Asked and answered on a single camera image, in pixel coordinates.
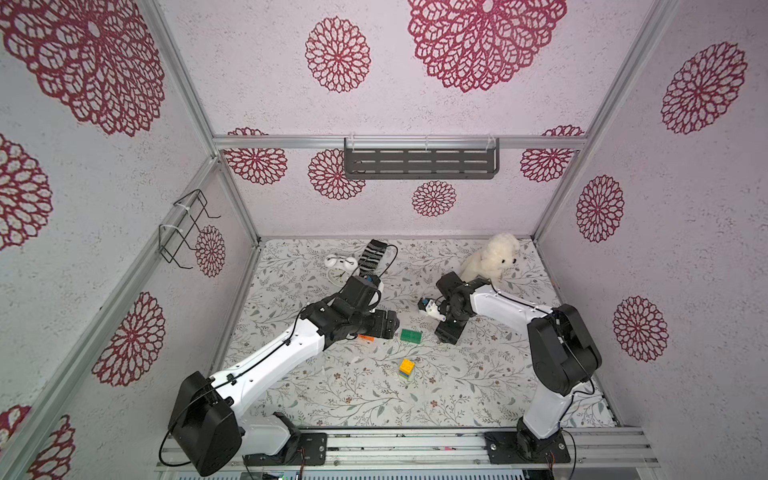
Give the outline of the yellow small lego brick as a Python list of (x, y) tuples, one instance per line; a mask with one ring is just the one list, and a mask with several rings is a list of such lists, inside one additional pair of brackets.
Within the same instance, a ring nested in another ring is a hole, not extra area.
[(400, 375), (404, 377), (410, 377), (413, 374), (414, 368), (415, 364), (411, 360), (404, 359), (401, 362), (398, 371)]

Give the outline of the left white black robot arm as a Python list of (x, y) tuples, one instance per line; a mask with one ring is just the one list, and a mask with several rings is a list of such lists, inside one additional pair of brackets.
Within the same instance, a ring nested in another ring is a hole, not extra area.
[(294, 324), (245, 360), (210, 377), (195, 371), (181, 383), (167, 433), (203, 477), (237, 457), (286, 465), (301, 458), (301, 433), (286, 415), (255, 417), (255, 401), (291, 370), (354, 335), (391, 339), (400, 322), (392, 310), (340, 299), (305, 307)]

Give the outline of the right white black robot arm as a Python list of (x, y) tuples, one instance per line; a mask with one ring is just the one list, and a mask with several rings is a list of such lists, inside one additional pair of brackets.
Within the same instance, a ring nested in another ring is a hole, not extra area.
[(450, 272), (437, 282), (438, 299), (422, 298), (418, 308), (438, 320), (435, 335), (442, 343), (457, 344), (469, 320), (488, 317), (527, 336), (536, 391), (515, 432), (487, 434), (489, 459), (494, 464), (574, 464), (562, 420), (575, 396), (592, 395), (592, 376), (602, 365), (579, 311), (568, 304), (537, 306), (497, 289), (491, 280), (463, 281)]

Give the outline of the green long lego brick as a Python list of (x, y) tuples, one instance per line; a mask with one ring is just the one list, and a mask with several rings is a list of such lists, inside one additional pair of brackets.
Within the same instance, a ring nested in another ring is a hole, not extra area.
[(419, 331), (403, 329), (400, 333), (400, 339), (406, 343), (420, 344), (422, 342), (423, 334)]

